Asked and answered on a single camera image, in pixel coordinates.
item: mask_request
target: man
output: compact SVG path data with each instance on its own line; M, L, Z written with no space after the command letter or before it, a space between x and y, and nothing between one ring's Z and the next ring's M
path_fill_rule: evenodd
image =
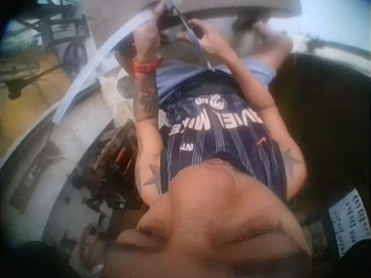
M257 23L261 49L241 60L214 26L193 19L205 52L223 65L156 71L164 9L134 33L136 184L150 208L110 248L105 274L305 277L309 248L284 205L303 185L304 159L267 90L292 42ZM172 125L165 144L159 107Z

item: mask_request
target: blue shorts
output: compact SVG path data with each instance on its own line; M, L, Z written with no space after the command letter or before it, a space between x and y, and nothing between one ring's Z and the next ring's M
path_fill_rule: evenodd
M268 88L276 76L276 70L254 58L247 57L243 58L242 61L260 83ZM218 65L215 68L231 74L231 71L225 65ZM179 84L207 70L207 68L176 60L163 63L157 69L157 88L160 105L175 92L175 88Z

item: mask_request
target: red wristband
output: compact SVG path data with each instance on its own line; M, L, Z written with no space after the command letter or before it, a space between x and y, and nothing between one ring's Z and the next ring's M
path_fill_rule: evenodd
M156 58L151 63L143 64L136 61L136 59L133 60L134 65L134 71L139 74L149 74L155 70L162 64L163 58Z

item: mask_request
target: paper sign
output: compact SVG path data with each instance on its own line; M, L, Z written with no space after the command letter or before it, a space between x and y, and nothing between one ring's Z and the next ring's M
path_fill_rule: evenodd
M329 209L340 258L355 243L370 239L370 223L356 189Z

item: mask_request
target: hand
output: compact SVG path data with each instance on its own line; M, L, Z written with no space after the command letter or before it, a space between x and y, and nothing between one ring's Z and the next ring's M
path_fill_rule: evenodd
M223 61L229 54L235 53L228 41L215 26L199 19L191 19L188 23L196 26L195 33L199 38L198 41L207 54ZM187 32L177 34L177 39L192 43Z
M134 45L137 50L138 62L150 63L156 59L160 47L157 22L165 9L165 1L161 1L153 10L152 18L134 31Z

